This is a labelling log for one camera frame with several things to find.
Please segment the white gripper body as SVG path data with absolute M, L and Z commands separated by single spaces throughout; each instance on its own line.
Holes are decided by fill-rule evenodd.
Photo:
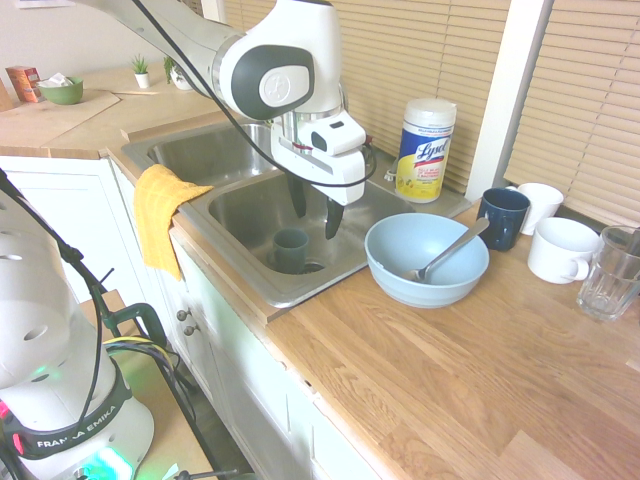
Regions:
M 365 130 L 347 112 L 298 124 L 298 141 L 284 135 L 282 122 L 271 126 L 274 161 L 341 205 L 364 194 Z

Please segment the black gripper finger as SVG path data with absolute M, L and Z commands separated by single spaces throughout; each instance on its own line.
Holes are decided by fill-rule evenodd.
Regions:
M 297 176 L 288 173 L 287 185 L 295 213 L 298 218 L 303 218 L 306 215 L 306 198 L 303 181 Z
M 325 224 L 325 238 L 330 240 L 335 237 L 340 227 L 344 206 L 330 197 L 326 198 L 327 219 Z

